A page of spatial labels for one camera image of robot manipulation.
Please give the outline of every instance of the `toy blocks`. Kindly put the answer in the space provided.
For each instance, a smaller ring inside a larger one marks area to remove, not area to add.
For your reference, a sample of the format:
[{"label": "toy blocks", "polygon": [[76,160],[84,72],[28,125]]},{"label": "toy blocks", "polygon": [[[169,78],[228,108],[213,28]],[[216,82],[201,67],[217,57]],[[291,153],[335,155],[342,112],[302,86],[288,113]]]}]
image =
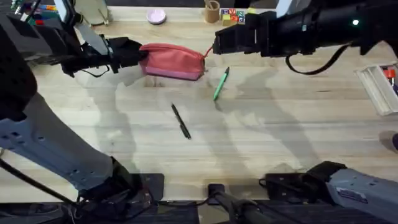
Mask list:
[{"label": "toy blocks", "polygon": [[237,11],[236,9],[222,9],[221,21],[223,22],[223,26],[244,24],[244,11]]}]

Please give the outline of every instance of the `red pencil case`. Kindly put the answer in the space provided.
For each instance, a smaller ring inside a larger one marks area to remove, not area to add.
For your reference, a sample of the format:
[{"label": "red pencil case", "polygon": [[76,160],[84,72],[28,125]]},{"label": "red pencil case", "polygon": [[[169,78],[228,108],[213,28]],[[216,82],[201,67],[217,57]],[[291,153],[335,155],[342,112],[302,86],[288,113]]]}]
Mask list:
[{"label": "red pencil case", "polygon": [[148,75],[198,80],[205,71],[205,55],[173,44],[146,44],[140,50],[148,51],[146,59],[139,62]]}]

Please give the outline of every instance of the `wooden tabletop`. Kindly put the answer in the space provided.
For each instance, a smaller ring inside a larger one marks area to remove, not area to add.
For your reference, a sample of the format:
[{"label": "wooden tabletop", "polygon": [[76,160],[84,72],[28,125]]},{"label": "wooden tabletop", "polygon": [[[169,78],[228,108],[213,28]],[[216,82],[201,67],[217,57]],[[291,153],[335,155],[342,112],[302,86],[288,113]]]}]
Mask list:
[{"label": "wooden tabletop", "polygon": [[[203,22],[202,9],[166,9],[167,22],[160,26],[146,22],[145,11],[112,8],[119,21],[95,30],[107,37],[178,44],[205,53],[223,28]],[[294,56],[292,63],[312,70],[336,49]],[[34,73],[55,114],[93,147],[131,172],[163,173],[166,199],[205,198],[207,184],[214,182],[228,185],[237,196],[261,198],[264,191],[254,186],[265,173],[303,171],[322,161],[398,181],[398,154],[388,142],[398,131],[398,120],[376,114],[354,74],[395,59],[388,45],[379,44],[364,57],[359,49],[348,49],[334,66],[313,77],[291,72],[283,58],[258,54],[210,54],[207,71],[197,82],[145,77],[139,67],[101,78],[79,73],[72,79],[59,66],[39,66]],[[226,67],[230,74],[215,103],[212,96]],[[171,102],[191,141],[182,134]],[[75,198],[76,190],[57,175],[11,152],[2,158]],[[55,201],[3,170],[0,182],[0,202]]]}]

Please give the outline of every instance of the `wooden cup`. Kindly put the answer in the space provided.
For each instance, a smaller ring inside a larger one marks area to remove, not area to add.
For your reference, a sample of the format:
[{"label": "wooden cup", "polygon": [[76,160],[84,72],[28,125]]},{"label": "wooden cup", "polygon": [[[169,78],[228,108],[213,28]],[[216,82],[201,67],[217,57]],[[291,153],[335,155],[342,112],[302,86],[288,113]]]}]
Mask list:
[{"label": "wooden cup", "polygon": [[213,9],[205,5],[205,20],[208,23],[215,23],[220,19],[220,4],[214,0],[211,0],[210,3]]}]

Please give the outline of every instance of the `pen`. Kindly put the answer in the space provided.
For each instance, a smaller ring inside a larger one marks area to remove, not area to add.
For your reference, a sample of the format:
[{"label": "pen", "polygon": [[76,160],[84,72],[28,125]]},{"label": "pen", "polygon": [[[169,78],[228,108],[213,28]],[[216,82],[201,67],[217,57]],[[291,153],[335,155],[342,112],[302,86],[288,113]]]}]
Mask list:
[{"label": "pen", "polygon": [[226,78],[228,77],[228,75],[229,75],[229,67],[225,70],[224,75],[220,81],[220,84],[218,84],[216,92],[214,93],[214,96],[213,96],[213,100],[217,99],[218,94],[220,93],[221,89],[223,88],[224,82],[225,82]]},{"label": "pen", "polygon": [[178,113],[177,108],[174,106],[173,103],[172,103],[172,109],[175,114],[175,117],[177,118],[177,121],[180,123],[180,129],[181,129],[182,133],[184,134],[184,136],[187,139],[191,139],[191,135],[189,134],[189,131],[188,131],[184,121],[181,119],[180,114]]}]

